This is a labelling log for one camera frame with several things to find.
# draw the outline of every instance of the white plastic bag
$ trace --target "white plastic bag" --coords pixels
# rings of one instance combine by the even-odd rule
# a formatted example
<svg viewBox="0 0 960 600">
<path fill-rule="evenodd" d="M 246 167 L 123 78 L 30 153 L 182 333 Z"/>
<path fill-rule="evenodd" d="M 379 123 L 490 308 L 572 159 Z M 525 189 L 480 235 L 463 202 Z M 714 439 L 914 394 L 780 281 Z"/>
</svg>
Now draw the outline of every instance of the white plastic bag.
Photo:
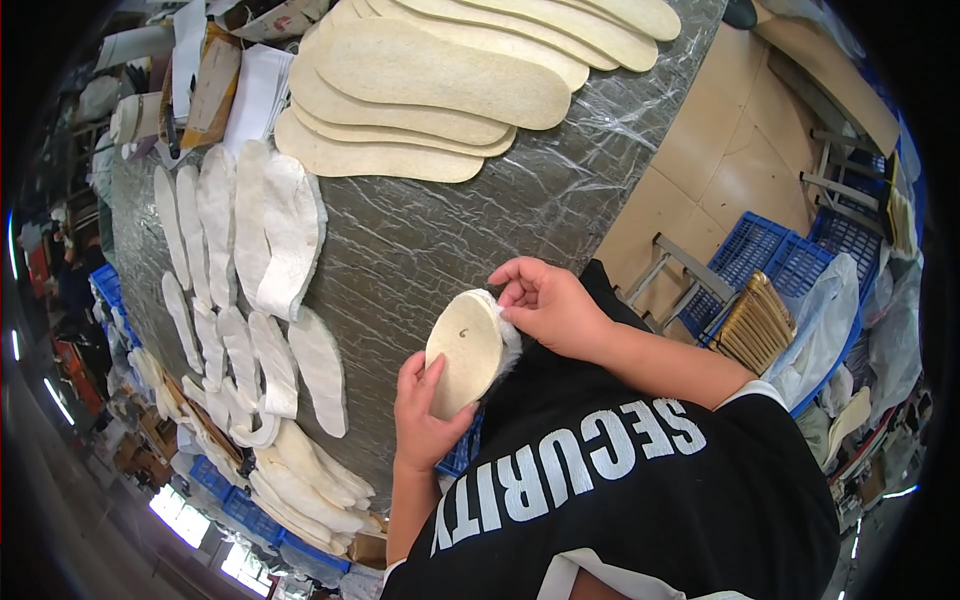
<svg viewBox="0 0 960 600">
<path fill-rule="evenodd" d="M 921 255 L 894 284 L 886 315 L 870 335 L 870 367 L 876 373 L 870 423 L 897 406 L 910 394 L 920 376 L 920 280 Z"/>
<path fill-rule="evenodd" d="M 856 261 L 842 252 L 809 292 L 783 299 L 797 321 L 797 336 L 762 379 L 777 388 L 787 410 L 813 392 L 836 364 L 856 318 L 859 289 Z"/>
</svg>

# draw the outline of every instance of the white sleeve trim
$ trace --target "white sleeve trim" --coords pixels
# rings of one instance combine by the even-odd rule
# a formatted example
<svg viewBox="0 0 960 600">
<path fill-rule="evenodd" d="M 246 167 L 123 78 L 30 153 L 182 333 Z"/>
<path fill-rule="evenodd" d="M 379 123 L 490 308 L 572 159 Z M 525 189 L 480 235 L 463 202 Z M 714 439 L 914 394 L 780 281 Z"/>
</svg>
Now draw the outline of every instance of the white sleeve trim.
<svg viewBox="0 0 960 600">
<path fill-rule="evenodd" d="M 777 388 L 773 387 L 766 381 L 760 381 L 759 379 L 754 379 L 753 381 L 748 381 L 746 385 L 733 393 L 732 396 L 720 402 L 720 406 L 717 406 L 713 410 L 718 410 L 723 406 L 726 406 L 736 400 L 739 397 L 749 396 L 751 394 L 759 394 L 761 396 L 767 396 L 772 398 L 783 407 L 783 410 L 786 410 L 786 402 L 783 401 L 783 398 L 780 397 L 780 392 L 777 391 Z"/>
<path fill-rule="evenodd" d="M 393 564 L 391 564 L 390 566 L 387 567 L 387 570 L 384 571 L 384 573 L 383 573 L 383 585 L 384 585 L 384 586 L 387 585 L 387 579 L 390 577 L 390 574 L 394 572 L 394 569 L 396 569 L 398 566 L 400 566 L 401 564 L 404 564 L 404 563 L 406 563 L 406 562 L 407 562 L 406 559 L 400 559 L 399 561 L 397 561 L 397 562 L 395 562 L 395 563 L 393 563 Z"/>
</svg>

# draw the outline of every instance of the white paper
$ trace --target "white paper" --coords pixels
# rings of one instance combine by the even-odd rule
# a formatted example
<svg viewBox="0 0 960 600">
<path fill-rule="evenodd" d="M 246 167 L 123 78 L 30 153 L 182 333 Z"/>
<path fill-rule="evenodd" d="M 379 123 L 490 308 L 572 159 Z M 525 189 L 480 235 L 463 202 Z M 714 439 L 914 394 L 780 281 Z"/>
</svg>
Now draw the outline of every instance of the white paper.
<svg viewBox="0 0 960 600">
<path fill-rule="evenodd" d="M 190 114 L 190 82 L 200 71 L 200 58 L 204 51 L 204 0 L 193 0 L 174 13 L 174 36 L 177 39 L 173 52 L 174 118 L 185 119 Z"/>
<path fill-rule="evenodd" d="M 224 145 L 234 157 L 248 139 L 267 139 L 283 109 L 294 55 L 257 44 L 243 53 Z"/>
</svg>

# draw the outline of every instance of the ceiling light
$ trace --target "ceiling light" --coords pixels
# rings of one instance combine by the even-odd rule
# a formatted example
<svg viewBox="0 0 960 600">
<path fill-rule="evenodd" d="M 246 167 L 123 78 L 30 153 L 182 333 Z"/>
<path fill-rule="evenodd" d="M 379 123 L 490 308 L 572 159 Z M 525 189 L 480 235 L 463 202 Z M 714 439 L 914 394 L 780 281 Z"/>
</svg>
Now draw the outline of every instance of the ceiling light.
<svg viewBox="0 0 960 600">
<path fill-rule="evenodd" d="M 60 411 L 63 413 L 63 416 L 66 418 L 66 421 L 73 424 L 73 417 L 70 416 L 70 413 L 67 412 L 66 406 L 63 404 L 63 398 L 60 397 L 60 394 L 57 393 L 57 390 L 54 390 L 54 386 L 50 383 L 50 380 L 46 377 L 43 378 L 43 384 L 47 386 L 47 392 L 50 392 L 50 397 L 57 403 Z"/>
</svg>

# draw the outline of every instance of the person's right hand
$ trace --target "person's right hand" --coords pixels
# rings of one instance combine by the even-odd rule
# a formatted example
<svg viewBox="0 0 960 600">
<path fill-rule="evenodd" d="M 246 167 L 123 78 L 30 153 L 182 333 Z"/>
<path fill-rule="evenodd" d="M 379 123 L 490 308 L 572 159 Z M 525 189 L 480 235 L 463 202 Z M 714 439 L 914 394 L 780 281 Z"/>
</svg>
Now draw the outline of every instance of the person's right hand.
<svg viewBox="0 0 960 600">
<path fill-rule="evenodd" d="M 497 301 L 504 307 L 504 320 L 561 356 L 595 361 L 613 321 L 576 275 L 521 256 L 500 266 L 489 282 L 507 284 Z"/>
</svg>

